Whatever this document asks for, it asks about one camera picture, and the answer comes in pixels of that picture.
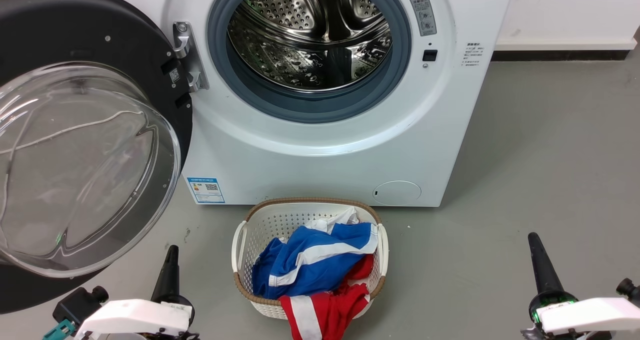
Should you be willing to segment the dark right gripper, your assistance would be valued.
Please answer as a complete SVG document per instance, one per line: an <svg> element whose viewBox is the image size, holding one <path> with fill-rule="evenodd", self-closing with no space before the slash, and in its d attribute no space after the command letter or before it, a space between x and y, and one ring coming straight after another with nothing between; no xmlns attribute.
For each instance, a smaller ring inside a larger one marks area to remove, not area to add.
<svg viewBox="0 0 640 340"><path fill-rule="evenodd" d="M612 331L590 331L578 333L570 330L569 333L554 335L542 331L542 322L538 311L554 306L569 305L578 301L572 294L564 291L562 283L553 267L548 253L535 232L528 234L528 245L531 263L535 277L536 296L528 306L528 314L533 321L532 328L521 330L525 339L613 339Z"/></svg>

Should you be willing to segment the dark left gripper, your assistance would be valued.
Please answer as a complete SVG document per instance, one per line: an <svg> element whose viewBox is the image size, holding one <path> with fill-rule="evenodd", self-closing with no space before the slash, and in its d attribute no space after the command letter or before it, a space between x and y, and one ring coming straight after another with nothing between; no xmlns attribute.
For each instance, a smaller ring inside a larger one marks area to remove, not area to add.
<svg viewBox="0 0 640 340"><path fill-rule="evenodd" d="M179 247L171 245L167 249L165 260L162 264L160 274L154 287L151 301L162 305L171 306L189 313L189 327L195 318L195 308L192 303L179 293ZM180 331L176 336L169 336L168 333L158 331L150 335L150 339L201 339L201 334L192 332L188 328Z"/></svg>

